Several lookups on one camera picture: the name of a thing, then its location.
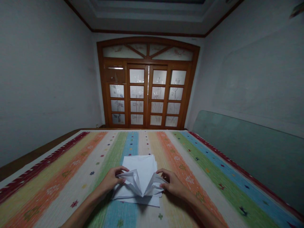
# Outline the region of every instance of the white wall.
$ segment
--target white wall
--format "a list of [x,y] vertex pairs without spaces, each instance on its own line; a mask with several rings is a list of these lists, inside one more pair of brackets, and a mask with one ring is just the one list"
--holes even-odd
[[[96,42],[99,41],[105,41],[105,40],[111,40],[111,39],[117,39],[117,38],[123,38],[123,37],[132,37],[135,35],[128,35],[128,34],[108,34],[108,33],[94,33],[93,34],[93,44],[94,44],[94,56],[95,56],[95,67],[96,67],[96,78],[98,81],[98,93],[99,93],[99,101],[100,101],[100,108],[101,108],[101,115],[102,115],[102,122],[105,123],[105,113],[104,113],[104,105],[102,101],[102,92],[101,92],[101,82],[100,82],[100,74],[99,74],[99,64],[98,64],[98,55],[97,55],[97,46]],[[189,107],[192,104],[192,99],[193,99],[193,91],[194,91],[194,85],[196,84],[196,80],[198,78],[198,72],[200,69],[200,62],[202,61],[202,55],[204,51],[204,39],[203,38],[191,38],[191,37],[176,37],[176,36],[156,36],[156,37],[162,37],[162,38],[167,38],[167,39],[173,39],[173,40],[178,40],[182,41],[185,43],[190,43],[194,44],[197,46],[200,46],[200,52],[199,52],[199,58],[198,58],[198,64],[196,66],[196,72],[194,76],[194,81],[193,81],[193,86],[192,86],[192,91],[191,91],[191,96],[190,96],[190,101],[189,101]],[[188,121],[189,121],[189,111],[187,113],[187,118],[185,122],[185,128],[188,127]]]
[[92,34],[63,0],[0,3],[0,166],[101,125]]
[[207,36],[190,130],[206,110],[304,137],[301,2],[246,0]]

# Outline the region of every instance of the white paper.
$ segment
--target white paper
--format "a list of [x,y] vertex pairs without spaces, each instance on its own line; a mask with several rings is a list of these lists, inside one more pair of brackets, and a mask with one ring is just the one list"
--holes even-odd
[[126,181],[124,185],[114,188],[112,199],[159,207],[159,197],[163,191],[159,185],[167,182],[155,173],[157,163],[154,155],[125,156],[123,166],[131,171],[117,175]]

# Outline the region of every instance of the ceiling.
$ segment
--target ceiling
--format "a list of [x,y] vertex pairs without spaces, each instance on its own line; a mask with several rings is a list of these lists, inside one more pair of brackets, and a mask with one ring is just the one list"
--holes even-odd
[[204,37],[240,0],[66,0],[93,32]]

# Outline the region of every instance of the striped bedspread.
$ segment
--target striped bedspread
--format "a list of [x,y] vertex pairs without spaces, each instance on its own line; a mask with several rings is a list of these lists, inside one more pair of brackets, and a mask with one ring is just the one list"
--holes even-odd
[[[0,183],[0,227],[60,227],[124,156],[154,154],[226,227],[304,227],[288,205],[198,135],[173,130],[80,131]],[[200,227],[181,200],[160,208],[111,201],[86,227]]]

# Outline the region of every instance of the double door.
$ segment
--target double door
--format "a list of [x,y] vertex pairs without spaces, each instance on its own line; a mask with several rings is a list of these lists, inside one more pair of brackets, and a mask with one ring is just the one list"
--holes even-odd
[[186,118],[190,63],[166,65],[106,61],[106,94],[112,128],[180,129]]

